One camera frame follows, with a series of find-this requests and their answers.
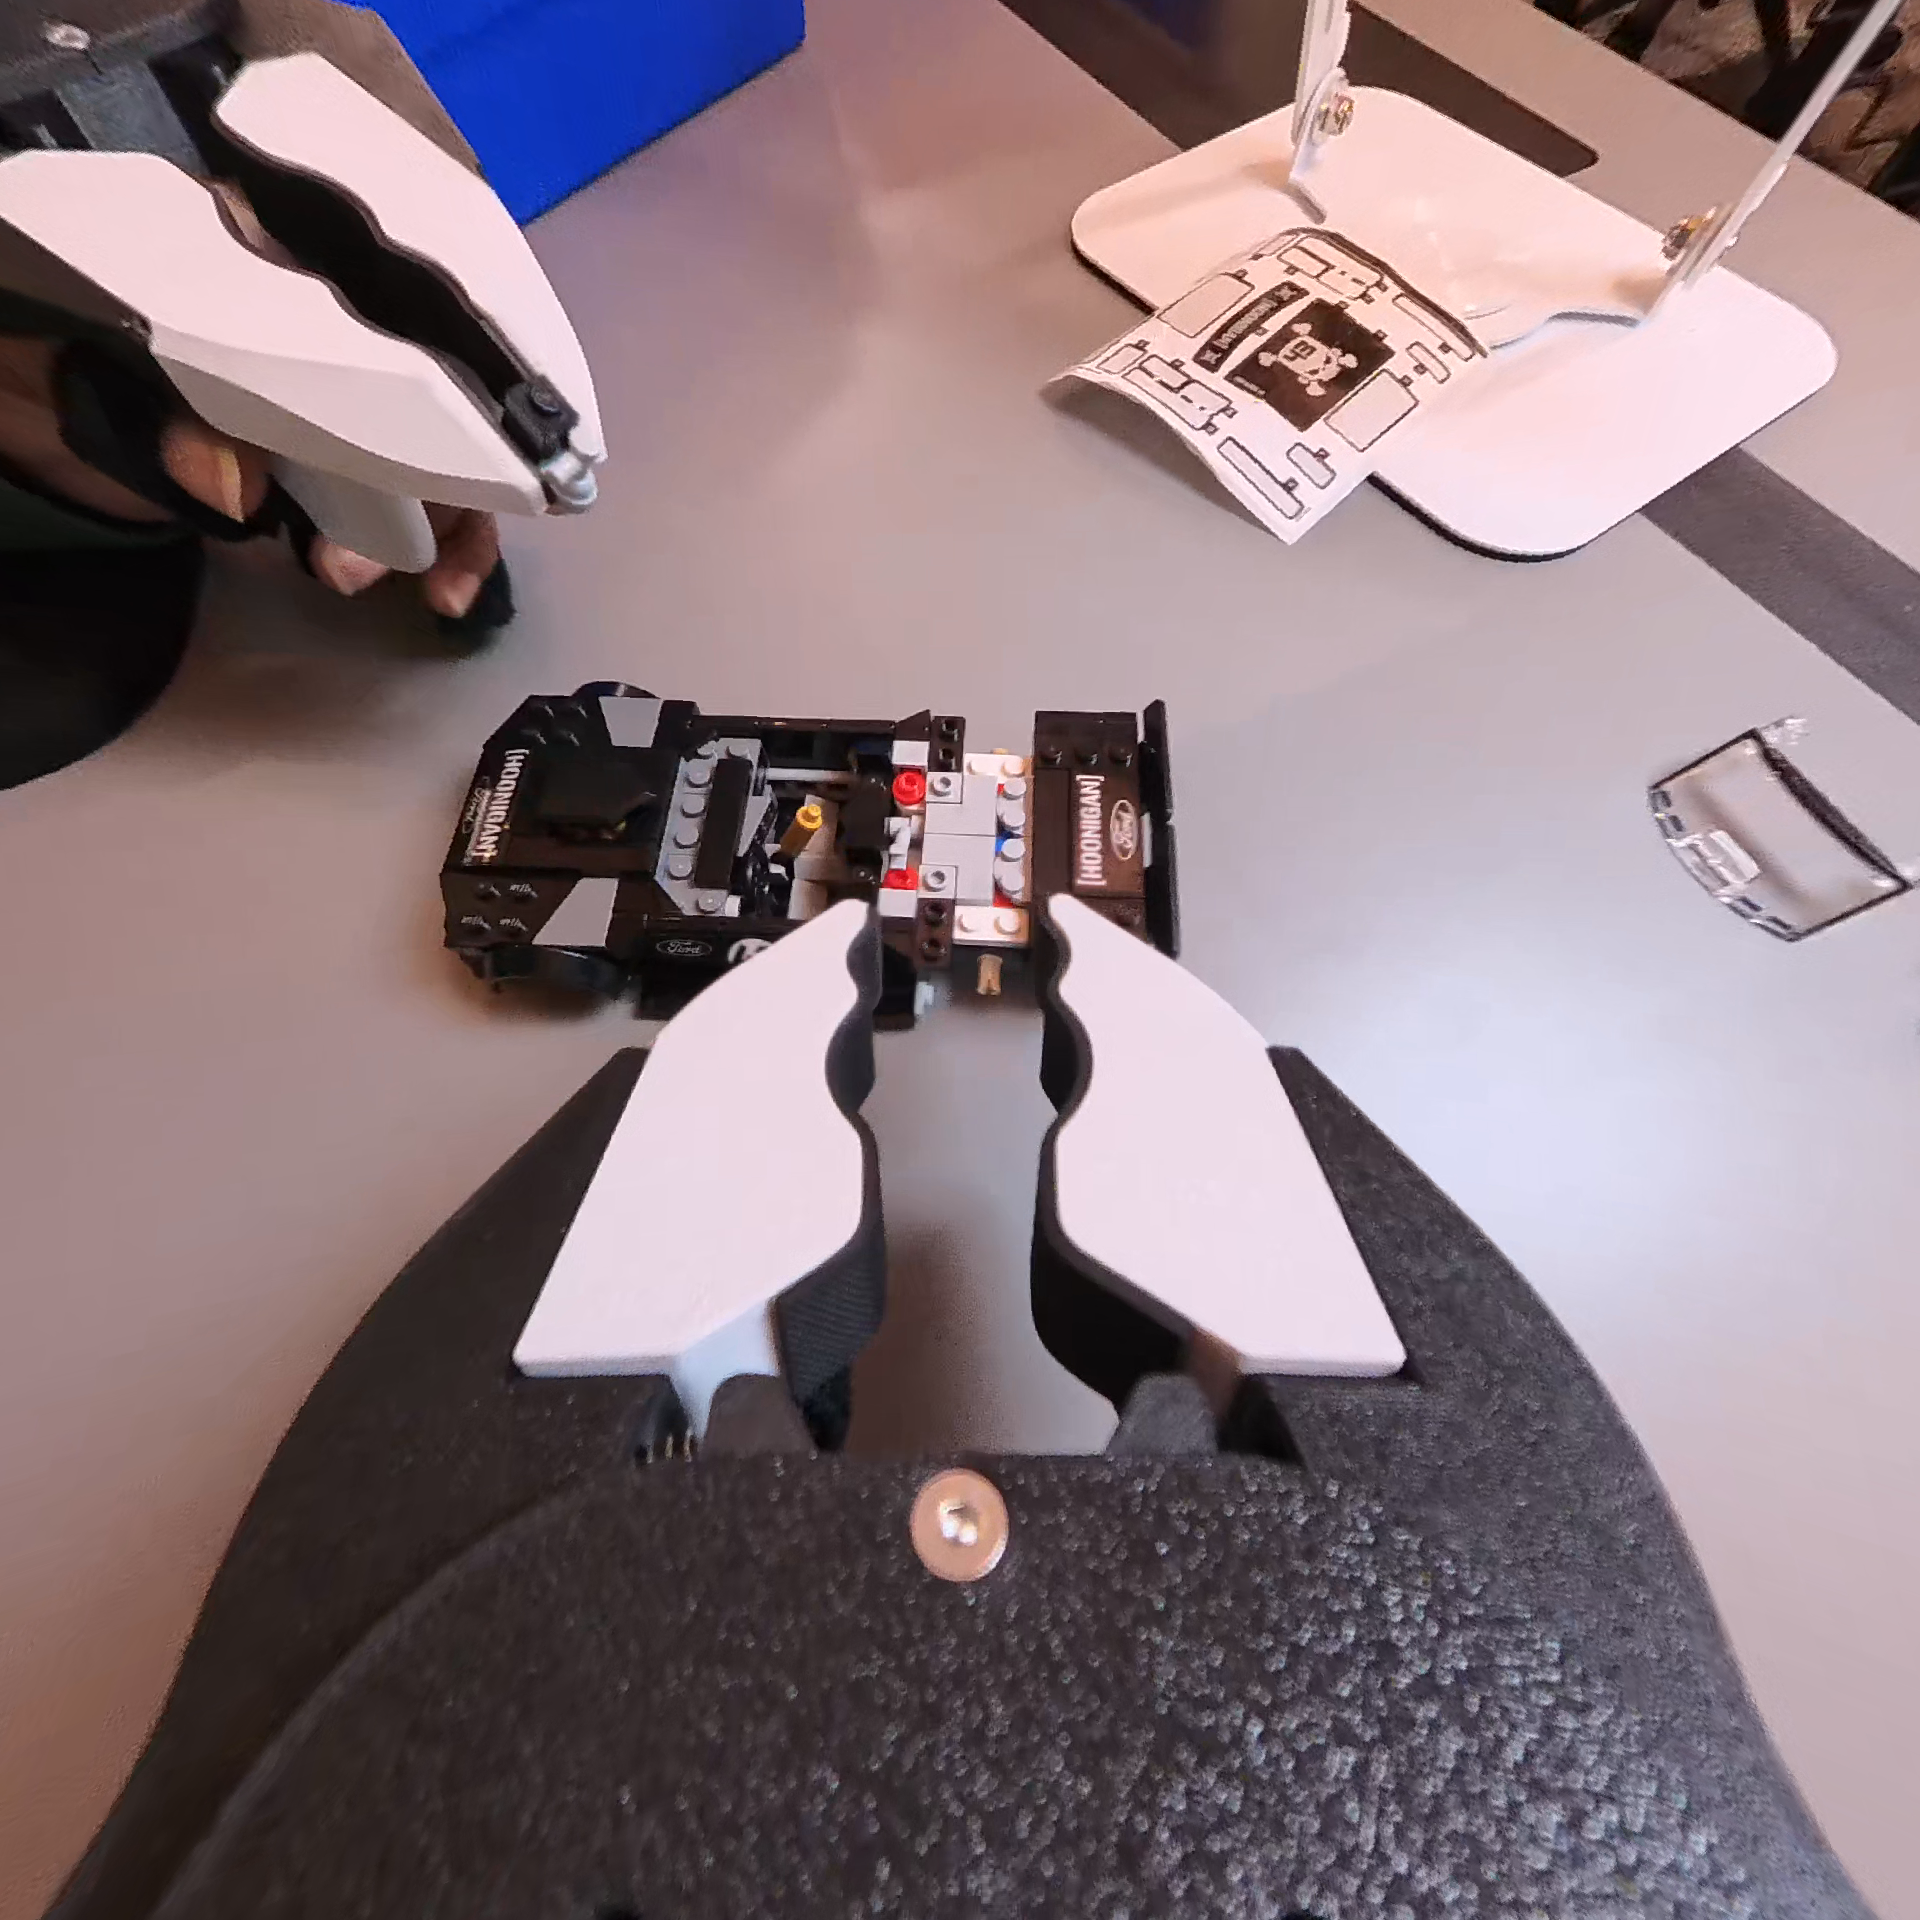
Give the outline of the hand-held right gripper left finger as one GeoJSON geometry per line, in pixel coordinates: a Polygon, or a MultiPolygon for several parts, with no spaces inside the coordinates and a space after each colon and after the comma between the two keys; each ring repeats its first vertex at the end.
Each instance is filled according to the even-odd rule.
{"type": "Polygon", "coordinates": [[[796,1404],[878,1331],[880,933],[845,901],[656,1036],[516,1340],[523,1375],[662,1375],[693,1423],[736,1375],[796,1404]]]}

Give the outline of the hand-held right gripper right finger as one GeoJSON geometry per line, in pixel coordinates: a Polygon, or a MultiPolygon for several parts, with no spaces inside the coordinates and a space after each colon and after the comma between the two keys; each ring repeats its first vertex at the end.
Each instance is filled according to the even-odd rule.
{"type": "Polygon", "coordinates": [[[1204,980],[1056,893],[1034,1312],[1085,1385],[1390,1379],[1402,1333],[1264,1037],[1204,980]]]}

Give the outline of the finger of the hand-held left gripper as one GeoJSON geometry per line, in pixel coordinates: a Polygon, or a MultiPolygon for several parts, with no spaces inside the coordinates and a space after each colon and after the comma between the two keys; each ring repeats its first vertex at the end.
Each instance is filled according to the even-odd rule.
{"type": "Polygon", "coordinates": [[[470,374],[499,411],[544,377],[580,415],[569,444],[606,459],[578,333],[481,173],[314,52],[246,64],[210,124],[257,217],[358,320],[470,374]]]}
{"type": "Polygon", "coordinates": [[[2,217],[133,316],[190,408],[262,448],[331,541],[424,572],[429,500],[547,511],[537,469],[462,382],[364,324],[323,278],[254,252],[220,191],[168,158],[17,152],[2,164],[2,217]]]}

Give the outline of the blue plastic bin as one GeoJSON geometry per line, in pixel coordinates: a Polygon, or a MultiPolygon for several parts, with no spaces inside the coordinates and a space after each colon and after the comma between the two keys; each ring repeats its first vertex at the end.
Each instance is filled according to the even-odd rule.
{"type": "Polygon", "coordinates": [[[793,55],[803,1],[373,1],[520,223],[793,55]]]}

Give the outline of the black lego car model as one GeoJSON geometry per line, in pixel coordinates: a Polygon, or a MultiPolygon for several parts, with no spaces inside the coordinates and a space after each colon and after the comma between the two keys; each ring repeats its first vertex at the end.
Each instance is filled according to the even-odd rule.
{"type": "Polygon", "coordinates": [[[516,705],[442,869],[443,943],[492,987],[670,1019],[837,904],[880,928],[875,1027],[1046,974],[1073,895],[1182,952],[1169,708],[1043,708],[1018,749],[954,711],[704,711],[622,681],[516,705]]]}

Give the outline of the clear lego windshield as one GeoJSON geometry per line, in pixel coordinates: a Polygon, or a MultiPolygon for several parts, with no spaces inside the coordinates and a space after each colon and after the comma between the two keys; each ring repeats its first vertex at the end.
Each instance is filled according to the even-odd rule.
{"type": "Polygon", "coordinates": [[[1673,862],[1734,919],[1804,943],[1915,897],[1915,832],[1867,820],[1873,782],[1798,713],[1747,726],[1652,776],[1673,862]]]}

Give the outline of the person's left hand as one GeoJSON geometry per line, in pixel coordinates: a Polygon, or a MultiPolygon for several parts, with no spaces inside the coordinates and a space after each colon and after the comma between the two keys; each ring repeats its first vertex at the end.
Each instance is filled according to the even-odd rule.
{"type": "MultiPolygon", "coordinates": [[[[161,428],[152,459],[137,469],[136,491],[157,510],[180,511],[194,505],[241,525],[267,510],[273,471],[262,451],[228,439],[194,415],[178,415],[161,428]]],[[[425,511],[429,565],[411,580],[437,617],[474,617],[500,565],[497,519],[454,508],[425,511]]],[[[392,566],[350,544],[305,533],[292,519],[284,525],[305,572],[340,596],[356,596],[393,576],[392,566]]]]}

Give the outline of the black mesh pad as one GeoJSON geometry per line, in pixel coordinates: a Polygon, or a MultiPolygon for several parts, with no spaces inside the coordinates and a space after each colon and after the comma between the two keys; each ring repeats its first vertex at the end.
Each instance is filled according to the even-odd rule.
{"type": "Polygon", "coordinates": [[[193,640],[203,573],[203,539],[172,521],[4,486],[4,788],[61,773],[156,705],[193,640]]]}

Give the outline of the white sticker sheet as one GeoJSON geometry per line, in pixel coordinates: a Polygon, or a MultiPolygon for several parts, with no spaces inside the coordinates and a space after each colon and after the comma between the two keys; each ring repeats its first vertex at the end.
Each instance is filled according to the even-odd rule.
{"type": "Polygon", "coordinates": [[[1165,428],[1266,533],[1301,541],[1491,353],[1392,263],[1282,228],[1060,372],[1165,428]]]}

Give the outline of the white tray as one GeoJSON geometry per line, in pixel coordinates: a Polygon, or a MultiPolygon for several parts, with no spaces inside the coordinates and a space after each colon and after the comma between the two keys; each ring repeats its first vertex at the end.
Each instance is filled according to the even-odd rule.
{"type": "Polygon", "coordinates": [[[1302,159],[1293,110],[1266,112],[1097,190],[1069,237],[1150,308],[1313,212],[1405,269],[1491,345],[1466,397],[1377,455],[1452,539],[1573,553],[1833,380],[1832,333],[1787,300],[1722,263],[1669,293],[1652,227],[1402,92],[1348,100],[1302,159]]]}

